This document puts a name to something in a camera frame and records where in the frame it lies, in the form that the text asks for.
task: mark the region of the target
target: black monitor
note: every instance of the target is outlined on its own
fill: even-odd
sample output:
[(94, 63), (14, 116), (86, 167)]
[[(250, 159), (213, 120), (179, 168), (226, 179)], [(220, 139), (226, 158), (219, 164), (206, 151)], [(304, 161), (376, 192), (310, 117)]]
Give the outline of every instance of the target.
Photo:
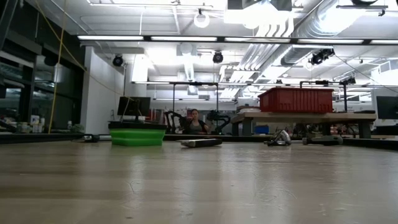
[(119, 100), (118, 115), (135, 116), (138, 122), (139, 116), (148, 116), (150, 107), (150, 97), (126, 97), (121, 96)]
[(398, 119), (398, 97), (377, 96), (376, 100), (379, 119)]

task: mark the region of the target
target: yellow cable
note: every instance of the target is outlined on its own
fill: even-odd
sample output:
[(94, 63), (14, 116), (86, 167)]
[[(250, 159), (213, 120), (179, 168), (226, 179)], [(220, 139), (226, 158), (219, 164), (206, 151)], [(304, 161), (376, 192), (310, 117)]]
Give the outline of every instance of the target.
[(61, 63), (61, 54), (62, 54), (62, 43), (63, 43), (63, 33), (65, 31), (65, 24), (66, 20), (66, 10), (68, 6), (68, 0), (64, 0), (63, 2), (63, 17), (62, 17), (62, 31), (61, 31), (61, 39), (60, 39), (60, 50), (58, 51), (58, 63), (57, 69), (55, 71), (55, 86), (54, 86), (54, 98), (52, 99), (52, 109), (51, 109), (51, 117), (50, 117), (50, 125), (49, 125), (49, 134), (51, 134), (51, 127), (52, 127), (52, 120), (54, 116), (54, 109), (55, 109), (55, 100), (57, 99), (57, 83), (58, 83), (58, 73), (60, 72), (60, 63)]

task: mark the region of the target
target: person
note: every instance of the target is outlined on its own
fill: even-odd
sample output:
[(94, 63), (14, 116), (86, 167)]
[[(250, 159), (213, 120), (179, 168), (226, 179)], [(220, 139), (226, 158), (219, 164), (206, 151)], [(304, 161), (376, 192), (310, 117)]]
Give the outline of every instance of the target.
[(192, 120), (188, 121), (184, 134), (207, 134), (209, 127), (205, 122), (199, 120), (199, 111), (196, 109), (191, 110)]

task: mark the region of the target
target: green plastic bin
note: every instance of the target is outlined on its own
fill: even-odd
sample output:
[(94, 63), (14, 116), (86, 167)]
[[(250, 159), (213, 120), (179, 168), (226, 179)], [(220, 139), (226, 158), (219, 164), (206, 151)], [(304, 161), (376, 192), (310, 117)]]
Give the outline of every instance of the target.
[(111, 122), (112, 144), (120, 146), (161, 146), (166, 125)]

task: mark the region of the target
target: wall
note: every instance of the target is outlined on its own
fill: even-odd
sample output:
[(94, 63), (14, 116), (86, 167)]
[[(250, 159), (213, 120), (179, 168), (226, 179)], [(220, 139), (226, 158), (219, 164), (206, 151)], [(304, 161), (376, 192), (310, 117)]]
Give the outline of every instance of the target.
[[(215, 99), (216, 96), (214, 91), (199, 91), (199, 95), (209, 95), (210, 99)], [(147, 90), (147, 97), (157, 98), (157, 99), (172, 99), (173, 91), (172, 90)], [(187, 96), (186, 90), (176, 90), (175, 91), (175, 99), (179, 98), (194, 98), (197, 99), (198, 96)], [(163, 109), (163, 110), (171, 110), (173, 108), (173, 101), (163, 101), (163, 100), (152, 100), (150, 103), (150, 107), (154, 109)], [(177, 110), (185, 110), (187, 108), (190, 109), (198, 109), (198, 110), (215, 110), (216, 109), (216, 101), (175, 101), (175, 111)], [(227, 110), (227, 111), (235, 111), (236, 105), (234, 102), (219, 102), (218, 109)]]
[(108, 121), (114, 113), (118, 119), (118, 104), (120, 94), (123, 93), (124, 77), (102, 58), (94, 53), (92, 47), (86, 48), (85, 67), (91, 76), (105, 86), (98, 83), (87, 73), (83, 80), (83, 98), (81, 104), (81, 124), (86, 133), (109, 133)]

